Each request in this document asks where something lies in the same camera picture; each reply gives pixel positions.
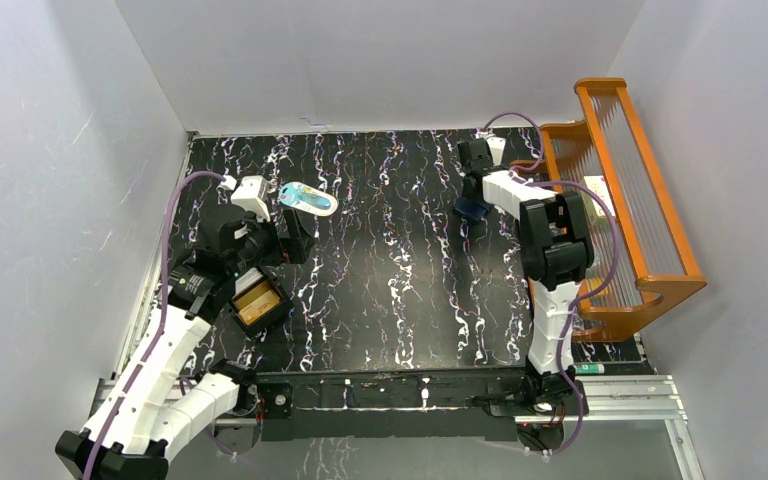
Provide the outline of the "blue leather card holder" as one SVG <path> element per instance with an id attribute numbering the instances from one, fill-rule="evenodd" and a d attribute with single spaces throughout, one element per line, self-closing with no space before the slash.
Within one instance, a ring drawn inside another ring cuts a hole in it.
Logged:
<path id="1" fill-rule="evenodd" d="M 454 204 L 454 211 L 460 217 L 471 223 L 480 222 L 493 210 L 493 206 L 484 201 L 472 201 L 465 197 L 458 197 Z"/>

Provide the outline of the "black card box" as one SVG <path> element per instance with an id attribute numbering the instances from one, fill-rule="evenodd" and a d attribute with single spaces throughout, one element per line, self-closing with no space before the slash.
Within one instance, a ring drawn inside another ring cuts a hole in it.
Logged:
<path id="1" fill-rule="evenodd" d="M 290 296 L 260 267 L 253 267 L 237 278 L 234 288 L 230 311 L 248 337 L 284 322 L 291 314 Z"/>

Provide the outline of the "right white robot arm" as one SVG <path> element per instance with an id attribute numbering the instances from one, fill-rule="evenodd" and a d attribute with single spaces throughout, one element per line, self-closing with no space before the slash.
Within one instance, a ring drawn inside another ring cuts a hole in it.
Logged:
<path id="1" fill-rule="evenodd" d="M 523 399 L 531 411 L 550 413 L 563 390 L 548 375 L 574 374 L 569 315 L 594 261 L 583 199 L 539 187 L 495 164 L 485 139 L 458 143 L 457 155 L 463 183 L 455 212 L 477 222 L 500 209 L 518 222 L 521 264 L 534 302 L 528 362 L 540 375 L 524 385 Z"/>

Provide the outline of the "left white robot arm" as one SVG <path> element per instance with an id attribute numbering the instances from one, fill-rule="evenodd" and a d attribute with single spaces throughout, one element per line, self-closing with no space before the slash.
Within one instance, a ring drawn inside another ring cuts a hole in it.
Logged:
<path id="1" fill-rule="evenodd" d="M 295 210 L 286 233 L 235 205 L 204 221 L 197 243 L 161 276 L 160 303 L 124 371 L 84 426 L 65 431 L 55 452 L 77 479 L 163 479 L 177 454 L 221 416 L 285 418 L 292 390 L 261 382 L 220 359 L 193 378 L 190 354 L 221 318 L 254 336 L 286 320 L 293 303 L 271 274 L 302 264 L 314 247 Z"/>

